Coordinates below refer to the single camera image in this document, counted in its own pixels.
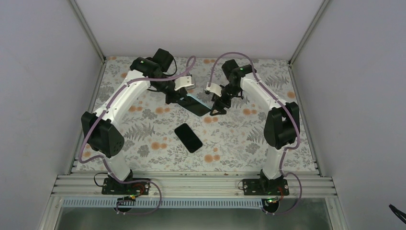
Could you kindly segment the phone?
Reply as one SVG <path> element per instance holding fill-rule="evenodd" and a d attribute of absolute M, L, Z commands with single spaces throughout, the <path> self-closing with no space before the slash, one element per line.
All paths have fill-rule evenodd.
<path fill-rule="evenodd" d="M 196 98 L 191 94 L 187 94 L 190 98 L 191 102 L 188 105 L 181 105 L 184 109 L 188 110 L 189 112 L 201 117 L 211 111 L 211 107 L 206 105 L 204 102 Z"/>

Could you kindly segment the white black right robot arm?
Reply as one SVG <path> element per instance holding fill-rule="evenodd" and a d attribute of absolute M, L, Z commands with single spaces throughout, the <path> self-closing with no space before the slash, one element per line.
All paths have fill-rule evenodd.
<path fill-rule="evenodd" d="M 225 115 L 232 99 L 243 93 L 267 110 L 263 135 L 270 148 L 259 174 L 259 188 L 263 194 L 271 195 L 284 178 L 282 149 L 300 141 L 299 106 L 277 96 L 251 65 L 240 67 L 232 59 L 222 65 L 222 71 L 228 84 L 222 86 L 208 82 L 205 89 L 206 93 L 213 93 L 211 116 Z"/>

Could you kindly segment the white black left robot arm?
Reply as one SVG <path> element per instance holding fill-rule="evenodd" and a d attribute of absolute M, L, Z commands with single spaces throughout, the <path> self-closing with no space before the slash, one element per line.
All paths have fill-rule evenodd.
<path fill-rule="evenodd" d="M 101 158 L 108 175 L 115 180 L 114 187 L 119 193 L 127 194 L 133 189 L 132 170 L 127 165 L 121 150 L 124 137 L 118 126 L 127 110 L 136 99 L 154 87 L 165 95 L 166 104 L 177 104 L 187 98 L 186 87 L 196 57 L 191 56 L 186 62 L 186 70 L 180 74 L 167 75 L 166 71 L 174 57 L 166 50 L 158 49 L 153 57 L 138 57 L 129 67 L 126 78 L 110 98 L 94 112 L 85 112 L 81 117 L 84 141 L 81 146 L 79 162 Z M 98 155 L 83 160 L 82 154 L 86 145 L 99 152 Z"/>

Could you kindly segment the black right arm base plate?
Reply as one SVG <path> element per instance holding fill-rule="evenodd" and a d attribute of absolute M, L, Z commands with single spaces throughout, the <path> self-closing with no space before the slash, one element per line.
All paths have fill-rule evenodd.
<path fill-rule="evenodd" d="M 285 179 L 243 179 L 242 188 L 245 196 L 288 196 L 290 194 Z"/>

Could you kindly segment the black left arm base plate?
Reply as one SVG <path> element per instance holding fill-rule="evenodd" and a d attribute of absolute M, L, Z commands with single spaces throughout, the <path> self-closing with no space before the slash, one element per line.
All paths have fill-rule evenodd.
<path fill-rule="evenodd" d="M 149 182 L 141 181 L 131 184 L 122 184 L 108 176 L 103 181 L 101 193 L 103 195 L 139 196 L 148 195 L 149 189 Z"/>

